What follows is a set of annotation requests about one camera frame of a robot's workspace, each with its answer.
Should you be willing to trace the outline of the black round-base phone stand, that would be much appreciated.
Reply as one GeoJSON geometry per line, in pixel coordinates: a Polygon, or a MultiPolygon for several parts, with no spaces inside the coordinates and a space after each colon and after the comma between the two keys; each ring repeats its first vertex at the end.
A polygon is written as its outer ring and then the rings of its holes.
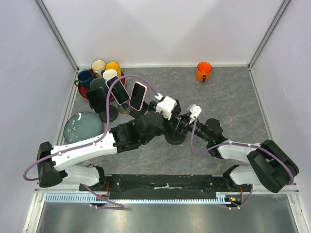
{"type": "Polygon", "coordinates": [[[171,145],[180,145],[186,139],[185,133],[176,133],[175,135],[172,134],[171,128],[168,123],[166,130],[164,131],[165,140],[171,145]]]}

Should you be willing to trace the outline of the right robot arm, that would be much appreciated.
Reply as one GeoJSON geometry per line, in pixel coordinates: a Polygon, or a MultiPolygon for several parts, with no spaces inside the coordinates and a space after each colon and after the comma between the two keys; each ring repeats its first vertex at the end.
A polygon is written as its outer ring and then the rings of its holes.
{"type": "Polygon", "coordinates": [[[193,155],[209,154],[247,164],[233,166],[227,171],[222,183],[228,191],[234,191],[242,184],[261,184],[270,192],[278,193],[283,187],[293,184],[299,174],[295,162],[273,140],[255,144],[234,142],[223,136],[223,129],[214,118],[204,124],[194,114],[183,114],[180,118],[177,128],[181,133],[190,132],[191,139],[197,136],[207,142],[202,152],[196,152],[190,144],[193,155]]]}

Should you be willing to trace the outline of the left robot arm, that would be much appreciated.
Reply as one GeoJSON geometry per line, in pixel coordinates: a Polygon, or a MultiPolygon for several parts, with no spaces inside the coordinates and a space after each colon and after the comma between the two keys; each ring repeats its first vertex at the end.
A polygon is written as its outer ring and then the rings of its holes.
{"type": "Polygon", "coordinates": [[[101,167],[80,167],[78,163],[148,144],[154,137],[166,133],[169,121],[181,111],[179,101],[170,97],[153,101],[149,106],[148,113],[99,136],[63,146],[41,143],[37,154],[39,186],[47,188],[66,182],[85,184],[96,191],[105,189],[107,180],[101,167]]]}

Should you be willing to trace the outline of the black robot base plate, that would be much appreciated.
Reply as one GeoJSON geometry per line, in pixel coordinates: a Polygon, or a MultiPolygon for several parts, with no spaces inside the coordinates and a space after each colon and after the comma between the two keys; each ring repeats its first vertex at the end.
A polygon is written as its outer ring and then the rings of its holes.
{"type": "Polygon", "coordinates": [[[237,185],[228,177],[212,175],[113,174],[90,189],[108,191],[112,200],[202,200],[215,199],[221,192],[248,192],[251,185],[237,185]]]}

